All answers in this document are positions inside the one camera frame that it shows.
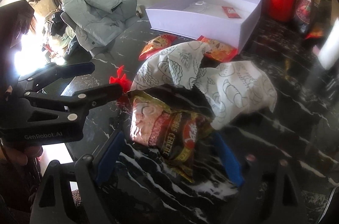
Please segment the red snack packet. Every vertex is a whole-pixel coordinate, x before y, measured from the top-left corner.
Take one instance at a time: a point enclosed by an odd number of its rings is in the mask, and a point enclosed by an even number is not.
[[[237,48],[218,42],[217,40],[209,39],[204,36],[200,36],[197,40],[208,43],[211,50],[206,52],[204,55],[219,62],[229,62],[235,57],[235,55],[238,54]]]
[[[155,39],[152,39],[149,41],[144,49],[142,50],[139,60],[143,61],[148,59],[150,56],[154,55],[156,52],[165,49],[167,47],[170,47],[172,45],[172,42],[176,39],[176,36],[164,34],[161,36],[156,37]]]
[[[234,18],[241,19],[241,17],[237,14],[237,12],[235,12],[234,8],[226,7],[226,6],[222,6],[222,8],[230,19],[234,19]]]

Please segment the person's hand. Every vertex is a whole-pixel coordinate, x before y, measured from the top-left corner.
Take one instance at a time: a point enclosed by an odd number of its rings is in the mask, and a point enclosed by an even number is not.
[[[27,164],[28,158],[36,158],[42,155],[43,149],[42,146],[27,147],[23,152],[18,151],[11,147],[3,146],[3,149],[6,151],[8,159],[12,163],[17,163],[21,166]],[[0,160],[6,160],[5,155],[0,149]]]

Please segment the clothing pile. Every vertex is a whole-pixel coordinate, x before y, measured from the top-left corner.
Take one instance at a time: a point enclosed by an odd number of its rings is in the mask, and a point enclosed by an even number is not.
[[[60,17],[63,13],[61,6],[51,11],[45,17],[42,30],[43,46],[51,53],[51,58],[62,57],[75,36],[75,32]]]
[[[63,0],[79,44],[87,51],[105,47],[138,21],[136,8],[137,0]]]

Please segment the white box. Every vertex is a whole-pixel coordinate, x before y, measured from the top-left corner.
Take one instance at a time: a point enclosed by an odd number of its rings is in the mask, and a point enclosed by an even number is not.
[[[189,12],[190,4],[204,1],[208,9]],[[240,19],[228,18],[221,6],[233,7]],[[192,39],[201,35],[228,43],[240,51],[261,12],[261,0],[165,0],[146,10],[151,27]]]

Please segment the red chip bag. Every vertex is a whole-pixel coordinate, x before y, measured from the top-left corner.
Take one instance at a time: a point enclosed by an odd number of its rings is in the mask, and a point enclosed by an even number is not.
[[[219,62],[229,62],[238,53],[238,49],[228,44],[218,42],[217,40],[209,39],[204,36],[200,36],[197,40],[208,43],[211,50],[206,52],[205,56]]]
[[[161,36],[156,37],[155,39],[152,39],[149,41],[144,49],[142,50],[139,60],[143,61],[148,59],[150,56],[154,55],[156,52],[165,49],[167,47],[170,47],[172,45],[172,42],[176,39],[176,36],[164,34]]]

